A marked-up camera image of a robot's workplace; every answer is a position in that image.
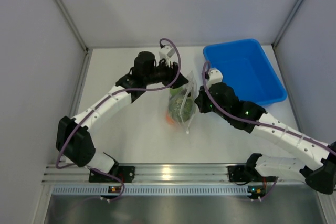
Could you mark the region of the green netted toy melon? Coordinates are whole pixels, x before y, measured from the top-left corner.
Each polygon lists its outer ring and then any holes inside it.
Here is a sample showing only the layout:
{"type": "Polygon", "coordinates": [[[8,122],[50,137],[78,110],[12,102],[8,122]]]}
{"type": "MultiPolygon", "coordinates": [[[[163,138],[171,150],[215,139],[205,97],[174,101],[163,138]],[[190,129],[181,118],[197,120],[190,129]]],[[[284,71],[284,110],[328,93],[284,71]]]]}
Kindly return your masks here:
{"type": "Polygon", "coordinates": [[[176,95],[169,101],[168,114],[175,122],[187,122],[194,113],[195,104],[191,97],[176,95]]]}

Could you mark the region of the clear polka dot zip bag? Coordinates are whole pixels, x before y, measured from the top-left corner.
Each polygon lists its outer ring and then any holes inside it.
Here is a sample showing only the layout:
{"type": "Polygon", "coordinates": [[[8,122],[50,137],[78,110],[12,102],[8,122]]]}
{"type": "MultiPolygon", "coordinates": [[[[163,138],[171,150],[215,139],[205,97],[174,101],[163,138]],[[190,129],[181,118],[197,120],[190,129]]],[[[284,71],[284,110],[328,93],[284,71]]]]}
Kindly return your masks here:
{"type": "Polygon", "coordinates": [[[196,113],[194,100],[197,83],[192,71],[186,78],[187,84],[176,89],[169,88],[166,121],[169,125],[189,134],[190,125],[196,113]]]}

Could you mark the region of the orange toy fruit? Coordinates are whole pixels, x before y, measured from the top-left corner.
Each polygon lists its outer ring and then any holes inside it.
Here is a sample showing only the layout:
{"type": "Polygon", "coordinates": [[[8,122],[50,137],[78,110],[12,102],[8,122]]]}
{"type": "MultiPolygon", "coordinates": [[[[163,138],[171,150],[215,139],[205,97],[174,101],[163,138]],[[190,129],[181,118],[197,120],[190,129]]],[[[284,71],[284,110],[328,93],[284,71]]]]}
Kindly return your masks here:
{"type": "Polygon", "coordinates": [[[166,119],[166,121],[167,121],[167,123],[169,125],[173,125],[174,124],[173,119],[170,117],[170,115],[168,113],[166,114],[165,119],[166,119]]]}

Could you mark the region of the lime green toy fruit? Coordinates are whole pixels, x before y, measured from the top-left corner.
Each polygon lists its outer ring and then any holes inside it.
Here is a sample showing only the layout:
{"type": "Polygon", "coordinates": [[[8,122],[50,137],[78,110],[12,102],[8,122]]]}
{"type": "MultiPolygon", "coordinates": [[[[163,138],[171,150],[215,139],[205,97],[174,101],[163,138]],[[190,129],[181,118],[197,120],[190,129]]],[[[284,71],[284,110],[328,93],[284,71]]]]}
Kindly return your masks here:
{"type": "Polygon", "coordinates": [[[169,88],[169,94],[170,94],[171,97],[174,97],[178,94],[181,94],[183,90],[184,90],[183,87],[179,87],[179,88],[175,88],[175,89],[169,88]]]}

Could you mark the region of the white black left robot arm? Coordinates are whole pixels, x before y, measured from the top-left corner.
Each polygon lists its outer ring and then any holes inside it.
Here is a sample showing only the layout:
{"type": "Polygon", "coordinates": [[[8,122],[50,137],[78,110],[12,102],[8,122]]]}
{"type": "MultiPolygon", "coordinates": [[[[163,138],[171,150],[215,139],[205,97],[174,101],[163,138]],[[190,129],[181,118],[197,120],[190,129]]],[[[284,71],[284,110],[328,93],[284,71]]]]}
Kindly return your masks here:
{"type": "Polygon", "coordinates": [[[58,124],[56,149],[78,167],[98,170],[108,182],[117,179],[118,162],[106,153],[99,152],[92,135],[118,111],[132,104],[149,85],[161,83],[164,88],[179,88],[188,83],[180,73],[181,63],[173,62],[177,51],[164,46],[159,50],[160,60],[149,51],[142,51],[134,60],[130,71],[121,77],[111,90],[98,102],[80,114],[70,118],[64,116],[58,124]]]}

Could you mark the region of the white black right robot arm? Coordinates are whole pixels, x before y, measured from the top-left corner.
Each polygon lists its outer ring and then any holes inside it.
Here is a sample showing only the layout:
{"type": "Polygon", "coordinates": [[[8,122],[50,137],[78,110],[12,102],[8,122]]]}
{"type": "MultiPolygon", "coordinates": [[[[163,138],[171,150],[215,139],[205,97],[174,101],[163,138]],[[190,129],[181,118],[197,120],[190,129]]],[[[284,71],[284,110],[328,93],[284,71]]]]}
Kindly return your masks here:
{"type": "Polygon", "coordinates": [[[201,86],[195,103],[201,113],[215,113],[237,130],[261,137],[282,148],[292,158],[253,153],[246,161],[250,180],[280,177],[306,183],[330,195],[335,189],[335,144],[315,140],[277,120],[263,107],[241,101],[233,88],[219,82],[201,86]]]}

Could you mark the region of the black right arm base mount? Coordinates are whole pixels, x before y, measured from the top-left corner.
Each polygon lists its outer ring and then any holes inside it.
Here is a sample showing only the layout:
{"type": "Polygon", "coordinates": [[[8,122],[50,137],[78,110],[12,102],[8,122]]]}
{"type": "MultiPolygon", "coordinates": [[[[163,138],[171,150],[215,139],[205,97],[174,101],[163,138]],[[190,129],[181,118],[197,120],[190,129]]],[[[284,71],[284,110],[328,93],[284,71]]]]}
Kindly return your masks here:
{"type": "Polygon", "coordinates": [[[227,167],[229,181],[232,183],[274,182],[275,176],[263,177],[256,171],[249,171],[244,165],[230,165],[227,167]]]}

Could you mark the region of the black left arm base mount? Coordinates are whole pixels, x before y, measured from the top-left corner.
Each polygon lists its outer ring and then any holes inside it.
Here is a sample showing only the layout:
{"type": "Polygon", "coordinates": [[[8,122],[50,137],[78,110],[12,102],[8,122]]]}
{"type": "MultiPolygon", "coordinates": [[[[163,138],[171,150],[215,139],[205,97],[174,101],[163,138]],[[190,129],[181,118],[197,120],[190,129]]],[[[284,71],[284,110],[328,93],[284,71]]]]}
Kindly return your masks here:
{"type": "Polygon", "coordinates": [[[121,180],[123,183],[131,183],[135,177],[135,167],[129,165],[119,165],[112,169],[109,175],[98,172],[94,169],[90,170],[89,179],[90,183],[112,183],[118,182],[113,179],[111,176],[116,177],[121,180]]]}

